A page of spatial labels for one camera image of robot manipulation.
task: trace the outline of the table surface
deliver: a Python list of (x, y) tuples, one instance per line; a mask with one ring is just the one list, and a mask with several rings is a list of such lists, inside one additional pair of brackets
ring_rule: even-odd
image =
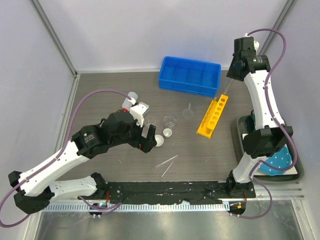
[[(148, 115), (156, 119), (156, 134), (164, 130), (165, 116), (177, 117), (177, 126), (170, 138), (164, 139), (161, 147), (149, 153), (132, 148), (128, 144), (110, 148), (105, 154), (80, 164), (68, 171), (60, 180), (78, 179), (94, 172), (102, 174), (107, 182), (117, 181), (225, 181), (237, 166), (236, 158), (241, 158), (237, 149), (236, 121), (249, 115), (252, 107), (246, 85), (233, 81), (228, 89), (229, 99), (211, 139), (196, 133), (212, 98), (159, 88), (158, 72), (123, 72), (81, 74), (76, 91), (75, 105), (88, 93), (97, 89), (117, 89), (122, 92), (136, 92), (138, 101), (150, 106)], [(221, 73), (220, 97), (230, 79)], [(124, 97), (116, 93), (98, 93), (87, 99), (80, 107), (71, 134), (83, 126), (98, 124), (102, 118), (121, 109)], [(192, 119), (182, 116), (191, 103), (194, 111)], [(153, 167), (178, 155), (167, 173), (162, 174), (170, 162), (155, 169)]]

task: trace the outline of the metal frame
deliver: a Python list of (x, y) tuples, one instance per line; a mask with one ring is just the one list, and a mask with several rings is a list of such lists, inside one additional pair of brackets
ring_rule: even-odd
[[(296, 2), (298, 0), (287, 0), (279, 14), (279, 16), (277, 17), (274, 25), (273, 25), (273, 29), (275, 30), (280, 30), (280, 28), (282, 27), (282, 25), (284, 24), (285, 20), (287, 19), (288, 15), (290, 14), (291, 10), (293, 9), (293, 7), (295, 6)], [(271, 43), (274, 41), (276, 36), (276, 33), (274, 32), (270, 32), (268, 37), (266, 38), (265, 42), (263, 43), (263, 45), (260, 47), (260, 51), (259, 51), (259, 55), (265, 55), (268, 48), (270, 47)]]
[(41, 4), (39, 3), (38, 0), (29, 0), (29, 1), (30, 1), (31, 5), (33, 6), (35, 12), (39, 16), (40, 20), (42, 21), (43, 26), (45, 27), (48, 34), (50, 35), (54, 45), (57, 47), (58, 51), (60, 52), (63, 60), (65, 61), (65, 63), (69, 67), (72, 75), (75, 77), (77, 75), (77, 71), (75, 70), (75, 67), (73, 66), (70, 58), (68, 57), (67, 52), (65, 51), (63, 45), (61, 44), (61, 42), (60, 42), (54, 28), (52, 27), (44, 9), (41, 6)]
[(314, 235), (310, 220), (307, 215), (308, 211), (306, 211), (304, 207), (306, 200), (292, 200), (291, 202), (303, 238), (306, 240), (315, 240), (316, 236)]

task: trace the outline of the transparent container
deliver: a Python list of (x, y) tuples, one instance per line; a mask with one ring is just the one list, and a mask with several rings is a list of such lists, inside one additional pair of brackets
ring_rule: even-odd
[(166, 129), (173, 129), (177, 126), (177, 118), (175, 116), (169, 115), (163, 118), (163, 126)]

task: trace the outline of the white wall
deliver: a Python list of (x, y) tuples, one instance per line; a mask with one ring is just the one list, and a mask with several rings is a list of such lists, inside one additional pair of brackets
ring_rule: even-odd
[[(53, 153), (72, 75), (28, 0), (0, 1), (0, 199), (8, 174), (26, 171)], [(0, 217), (25, 216), (13, 197)], [(25, 224), (0, 228), (0, 239), (22, 239)]]
[[(320, 222), (319, 12), (319, 0), (297, 1), (281, 28), (287, 52), (271, 77), (281, 115), (293, 126), (293, 139), (305, 169), (301, 186), (312, 209), (315, 230)], [(277, 37), (267, 52), (271, 63), (278, 59), (282, 46), (281, 38)]]
[(229, 67), (234, 39), (272, 27), (285, 2), (40, 0), (78, 71), (159, 69), (164, 56)]

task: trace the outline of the purple tube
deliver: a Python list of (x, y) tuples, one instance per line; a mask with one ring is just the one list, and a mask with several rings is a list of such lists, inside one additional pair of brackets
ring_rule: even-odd
[[(104, 92), (111, 92), (111, 93), (117, 93), (117, 94), (120, 94), (120, 95), (123, 95), (125, 96), (126, 98), (130, 99), (131, 100), (131, 97), (128, 96), (126, 93), (122, 92), (122, 91), (118, 91), (118, 90), (114, 90), (114, 89), (99, 89), (99, 90), (96, 90), (96, 91), (92, 91), (90, 93), (88, 93), (87, 95), (85, 95), (81, 101), (78, 103), (78, 105), (76, 106), (73, 114), (72, 114), (72, 117), (71, 117), (71, 120), (70, 120), (70, 124), (69, 124), (69, 128), (67, 130), (67, 133), (65, 135), (65, 139), (64, 139), (64, 143), (62, 145), (62, 148), (60, 150), (60, 152), (58, 153), (57, 156), (55, 156), (55, 158), (53, 158), (50, 162), (48, 162), (46, 165), (44, 165), (43, 167), (41, 167), (40, 169), (38, 169), (37, 171), (35, 171), (34, 173), (32, 173), (31, 175), (29, 175), (28, 177), (25, 178), (25, 180), (21, 181), (20, 183), (18, 183), (15, 187), (13, 187), (5, 196), (4, 198), (2, 199), (2, 201), (0, 202), (0, 212), (1, 212), (1, 209), (2, 207), (4, 206), (4, 203), (6, 202), (6, 200), (9, 198), (9, 196), (15, 191), (17, 190), (18, 188), (21, 187), (22, 184), (24, 184), (27, 180), (30, 180), (31, 178), (33, 178), (35, 175), (37, 175), (38, 173), (42, 172), (43, 170), (45, 170), (46, 168), (48, 168), (50, 165), (52, 165), (62, 154), (63, 152), (65, 151), (66, 147), (67, 147), (67, 143), (68, 143), (68, 140), (69, 140), (69, 137), (70, 137), (70, 132), (71, 132), (71, 127), (74, 123), (74, 120), (75, 120), (75, 117), (76, 117), (76, 114), (80, 108), (80, 106), (82, 105), (82, 103), (87, 99), (89, 98), (91, 95), (94, 95), (94, 94), (97, 94), (97, 93), (104, 93)], [(15, 227), (19, 224), (21, 224), (22, 222), (24, 222), (28, 217), (30, 216), (30, 214), (28, 214), (27, 216), (25, 216), (23, 219), (21, 219), (20, 221), (17, 221), (16, 223), (13, 223), (13, 224), (4, 224), (1, 219), (0, 219), (0, 227), (3, 227), (3, 228), (12, 228), (12, 227)]]

